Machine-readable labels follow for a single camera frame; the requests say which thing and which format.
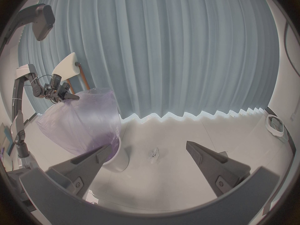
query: purple plastic bag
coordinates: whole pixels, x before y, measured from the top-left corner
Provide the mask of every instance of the purple plastic bag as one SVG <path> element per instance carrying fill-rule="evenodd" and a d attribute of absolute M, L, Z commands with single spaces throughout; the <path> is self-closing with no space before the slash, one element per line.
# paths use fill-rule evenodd
<path fill-rule="evenodd" d="M 110 88 L 78 92 L 79 100 L 64 100 L 36 121 L 48 138 L 78 156 L 105 144 L 112 145 L 110 160 L 118 151 L 121 121 Z"/>

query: curtain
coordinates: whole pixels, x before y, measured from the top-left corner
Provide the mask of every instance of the curtain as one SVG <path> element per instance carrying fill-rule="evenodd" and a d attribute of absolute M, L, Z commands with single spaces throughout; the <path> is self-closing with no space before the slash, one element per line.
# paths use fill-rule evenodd
<path fill-rule="evenodd" d="M 266 108 L 279 66 L 279 40 L 265 0 L 40 0 L 54 28 L 36 41 L 24 27 L 19 65 L 52 74 L 75 52 L 91 88 L 114 90 L 122 118 Z M 50 77 L 40 79 L 49 82 Z M 84 90 L 79 77 L 70 79 Z M 37 113 L 51 102 L 33 97 Z"/>

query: trash on floor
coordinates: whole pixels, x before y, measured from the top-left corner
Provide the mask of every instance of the trash on floor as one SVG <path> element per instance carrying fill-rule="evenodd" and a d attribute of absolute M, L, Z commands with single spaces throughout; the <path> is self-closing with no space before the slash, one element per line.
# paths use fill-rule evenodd
<path fill-rule="evenodd" d="M 154 148 L 148 152 L 148 161 L 153 164 L 159 157 L 158 148 Z"/>

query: crumpled plastic wrapper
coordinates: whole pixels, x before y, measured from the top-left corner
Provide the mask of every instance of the crumpled plastic wrapper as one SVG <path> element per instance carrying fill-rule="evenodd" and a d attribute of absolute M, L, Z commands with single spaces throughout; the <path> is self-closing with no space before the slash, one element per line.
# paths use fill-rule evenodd
<path fill-rule="evenodd" d="M 109 161 L 118 151 L 121 129 L 114 93 L 110 88 L 93 88 L 76 95 L 79 100 L 54 104 L 36 123 L 44 135 L 76 156 L 111 144 Z"/>
<path fill-rule="evenodd" d="M 150 150 L 148 152 L 148 161 L 153 164 L 157 161 L 159 157 L 159 152 L 158 152 L 158 148 L 154 148 L 153 150 Z"/>

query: cable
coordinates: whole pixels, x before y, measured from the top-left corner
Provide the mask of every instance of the cable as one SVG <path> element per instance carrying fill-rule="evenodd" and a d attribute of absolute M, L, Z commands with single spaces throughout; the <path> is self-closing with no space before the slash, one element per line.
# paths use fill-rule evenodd
<path fill-rule="evenodd" d="M 287 52 L 287 29 L 289 28 L 289 23 L 286 22 L 285 24 L 285 28 L 284 28 L 284 37 L 283 37 L 283 43 L 284 43 L 284 49 L 285 49 L 285 53 L 287 55 L 287 58 L 291 64 L 291 66 L 293 67 L 293 69 L 295 70 L 295 72 L 297 73 L 297 75 L 300 77 L 300 74 L 298 73 L 298 71 L 296 70 L 293 62 L 291 61 L 291 58 L 289 56 L 289 53 Z M 296 105 L 296 108 L 295 108 L 295 111 L 293 112 L 293 114 L 291 115 L 291 120 L 294 121 L 295 117 L 296 117 L 296 113 L 298 111 L 298 108 L 299 108 L 299 105 L 300 105 L 300 97 L 298 99 L 298 103 Z"/>
<path fill-rule="evenodd" d="M 49 75 L 49 74 L 43 75 L 43 76 L 41 76 L 41 77 L 45 77 L 45 76 L 51 76 L 51 77 L 52 77 L 52 75 Z"/>

